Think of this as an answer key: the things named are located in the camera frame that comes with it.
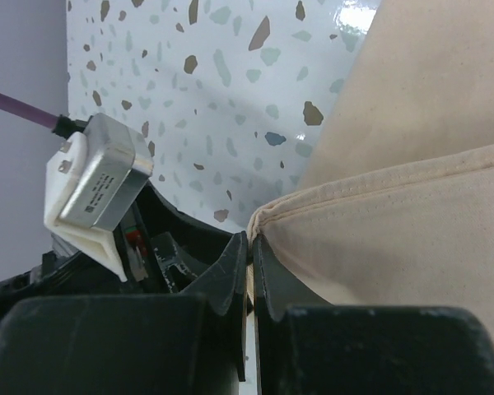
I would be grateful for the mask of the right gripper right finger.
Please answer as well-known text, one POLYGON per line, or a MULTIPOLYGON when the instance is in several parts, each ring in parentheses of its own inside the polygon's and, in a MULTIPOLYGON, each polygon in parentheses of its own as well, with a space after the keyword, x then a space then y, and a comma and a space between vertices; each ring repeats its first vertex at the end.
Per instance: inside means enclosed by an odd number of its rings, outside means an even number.
POLYGON ((330 304, 252 245, 262 394, 494 394, 494 345, 469 311, 330 304))

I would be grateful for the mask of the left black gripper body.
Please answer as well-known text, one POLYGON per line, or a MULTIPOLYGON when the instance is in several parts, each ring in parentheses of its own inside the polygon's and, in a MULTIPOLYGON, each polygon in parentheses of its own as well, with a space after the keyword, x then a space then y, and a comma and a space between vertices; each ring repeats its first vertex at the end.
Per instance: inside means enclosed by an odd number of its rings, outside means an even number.
POLYGON ((113 235, 126 282, 93 258, 56 241, 38 267, 1 281, 0 296, 238 292, 238 237, 180 212, 150 184, 113 235))

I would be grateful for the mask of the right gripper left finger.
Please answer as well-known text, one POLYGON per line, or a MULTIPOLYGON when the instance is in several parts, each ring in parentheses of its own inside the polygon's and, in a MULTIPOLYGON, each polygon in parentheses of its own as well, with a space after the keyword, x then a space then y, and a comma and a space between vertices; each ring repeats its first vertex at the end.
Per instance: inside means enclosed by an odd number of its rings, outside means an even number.
POLYGON ((178 294, 37 297, 0 321, 0 394, 236 394, 245 234, 178 294))

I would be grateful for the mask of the beige cloth mat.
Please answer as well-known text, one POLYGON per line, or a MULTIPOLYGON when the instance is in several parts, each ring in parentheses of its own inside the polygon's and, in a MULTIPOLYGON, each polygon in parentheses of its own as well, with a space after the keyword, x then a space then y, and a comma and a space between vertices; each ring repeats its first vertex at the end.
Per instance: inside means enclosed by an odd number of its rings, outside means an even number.
POLYGON ((382 2, 259 235, 333 304, 458 306, 494 341, 494 1, 382 2))

